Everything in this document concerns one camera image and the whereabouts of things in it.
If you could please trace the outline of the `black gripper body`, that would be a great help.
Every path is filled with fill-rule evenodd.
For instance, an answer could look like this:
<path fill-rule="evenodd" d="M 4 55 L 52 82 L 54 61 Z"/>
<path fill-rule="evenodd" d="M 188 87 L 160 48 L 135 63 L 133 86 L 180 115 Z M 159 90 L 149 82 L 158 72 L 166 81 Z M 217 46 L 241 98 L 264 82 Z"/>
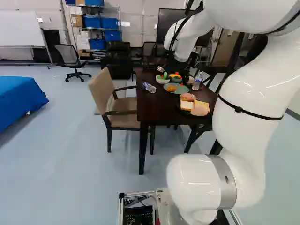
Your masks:
<path fill-rule="evenodd" d="M 186 71 L 189 68 L 188 62 L 181 62 L 177 61 L 176 59 L 173 59 L 173 72 L 183 73 L 183 71 Z"/>

